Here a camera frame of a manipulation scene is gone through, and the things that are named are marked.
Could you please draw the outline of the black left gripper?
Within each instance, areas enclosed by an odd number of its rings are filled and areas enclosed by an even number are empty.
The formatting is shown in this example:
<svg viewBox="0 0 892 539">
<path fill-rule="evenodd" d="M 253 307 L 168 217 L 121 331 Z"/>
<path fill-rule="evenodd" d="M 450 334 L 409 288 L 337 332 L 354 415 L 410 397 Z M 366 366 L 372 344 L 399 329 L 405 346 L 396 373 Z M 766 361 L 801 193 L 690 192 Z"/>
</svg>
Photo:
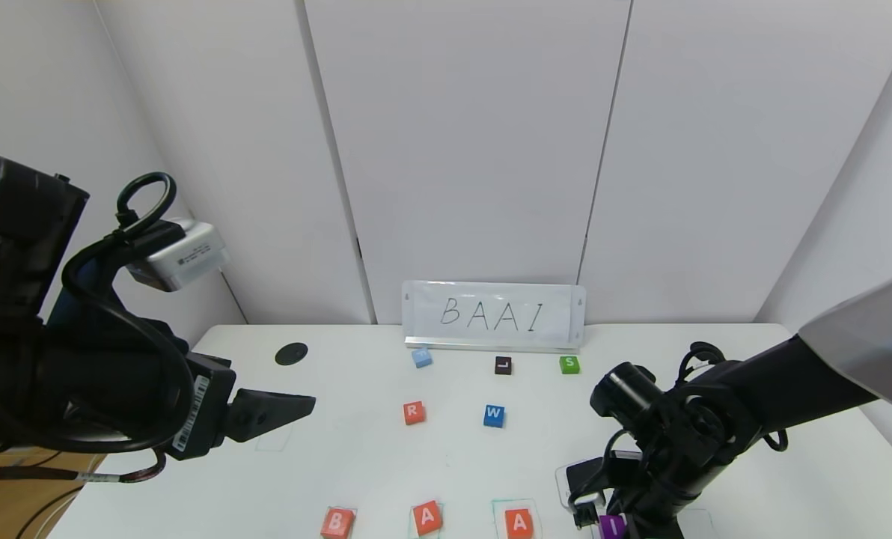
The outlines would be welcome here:
<svg viewBox="0 0 892 539">
<path fill-rule="evenodd" d="M 161 427 L 185 413 L 185 423 L 159 444 L 176 460 L 206 456 L 226 436 L 248 442 L 272 430 L 309 416 L 316 397 L 283 395 L 265 390 L 238 389 L 233 402 L 236 374 L 229 359 L 193 353 L 189 342 L 174 335 L 161 320 L 147 320 L 183 353 L 192 382 L 192 398 L 180 403 L 182 381 L 168 374 L 159 353 L 149 344 L 129 344 L 97 363 L 98 388 L 89 389 L 89 413 L 97 422 L 132 439 L 144 437 L 149 427 Z"/>
</svg>

